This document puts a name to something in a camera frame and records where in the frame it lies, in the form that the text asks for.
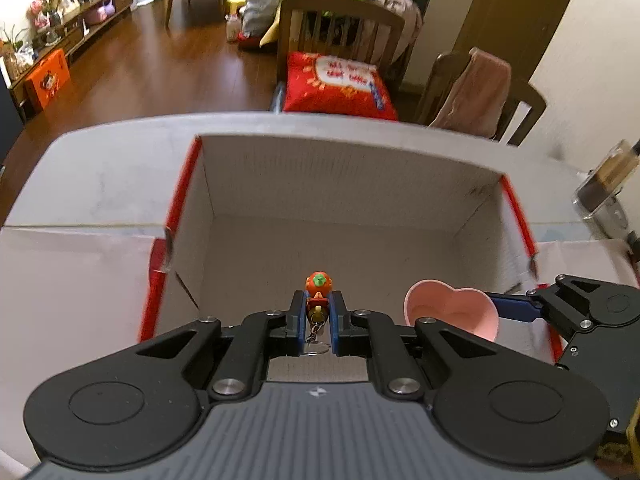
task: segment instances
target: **screw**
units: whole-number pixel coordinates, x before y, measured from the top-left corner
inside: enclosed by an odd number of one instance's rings
[[[213,391],[220,395],[235,395],[244,390],[244,383],[238,379],[220,379],[213,384]]]
[[[414,394],[420,389],[420,383],[409,377],[398,377],[389,381],[389,389],[399,395]]]

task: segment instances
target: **gray ribbed surface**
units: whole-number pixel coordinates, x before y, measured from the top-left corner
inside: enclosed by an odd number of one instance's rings
[[[320,387],[326,391],[310,394]],[[31,480],[595,480],[590,463],[551,472],[501,470],[445,441],[418,404],[369,383],[265,383],[257,397],[212,410],[191,441],[158,462],[120,473],[50,463]]]

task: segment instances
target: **keychain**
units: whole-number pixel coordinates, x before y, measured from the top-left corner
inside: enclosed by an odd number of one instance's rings
[[[318,341],[318,332],[329,319],[329,293],[333,282],[326,272],[313,272],[305,282],[305,290],[309,294],[306,298],[306,319],[311,325],[309,336],[305,339],[305,350],[302,355],[319,355],[329,351],[331,345]],[[316,345],[318,350],[311,350]]]

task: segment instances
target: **orange box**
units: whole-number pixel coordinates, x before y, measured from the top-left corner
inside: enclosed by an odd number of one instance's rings
[[[26,77],[27,93],[33,107],[38,111],[46,108],[69,79],[64,51],[61,48],[54,50]]]

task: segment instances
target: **green plant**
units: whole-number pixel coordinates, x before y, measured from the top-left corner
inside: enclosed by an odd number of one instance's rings
[[[24,41],[20,39],[20,35],[24,34],[28,28],[24,28],[23,30],[19,30],[18,33],[15,33],[15,25],[11,28],[11,33],[6,31],[6,25],[2,24],[2,34],[4,35],[4,39],[7,43],[11,43],[14,46],[14,50],[18,50],[21,46],[24,45]]]

